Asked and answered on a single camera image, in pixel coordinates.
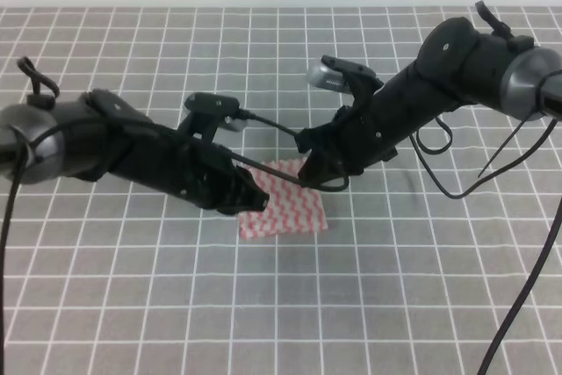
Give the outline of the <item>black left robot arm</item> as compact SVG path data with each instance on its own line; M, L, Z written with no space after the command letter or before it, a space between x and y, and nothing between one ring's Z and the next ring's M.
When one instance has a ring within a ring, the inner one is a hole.
M217 125L155 123L109 90L61 102L60 89L23 56L32 92L1 111L1 174L21 184L58 177L96 182L106 174L225 215L261 212L269 196L233 153L213 143Z

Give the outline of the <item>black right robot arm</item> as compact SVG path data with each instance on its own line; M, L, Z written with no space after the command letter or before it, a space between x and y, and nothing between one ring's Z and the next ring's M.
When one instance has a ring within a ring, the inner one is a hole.
M309 70L310 85L350 94L353 103L296 136L299 151L309 154L299 179L337 179L337 162L358 176L393 159L397 145L431 120L464 105L484 105L520 121L560 120L560 54L530 36L514 36L483 2L476 6L492 33L478 32L467 18L447 18L387 83L364 65L322 56Z

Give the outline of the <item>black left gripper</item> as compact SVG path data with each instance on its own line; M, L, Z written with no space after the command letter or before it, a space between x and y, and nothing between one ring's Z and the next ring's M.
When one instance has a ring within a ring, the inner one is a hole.
M269 194L221 148L201 148L177 134L128 126L109 173L225 215L263 212Z

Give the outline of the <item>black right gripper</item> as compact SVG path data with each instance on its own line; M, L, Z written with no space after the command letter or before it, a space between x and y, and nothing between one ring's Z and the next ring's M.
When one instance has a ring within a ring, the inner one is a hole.
M340 107L330 122L298 132L296 146L301 154L312 151L298 173L300 181L310 184L334 179L334 166L322 153L337 155L350 176L359 176L371 165L389 162L398 154L396 147L387 146L372 129L369 120L364 121L364 114L347 105Z

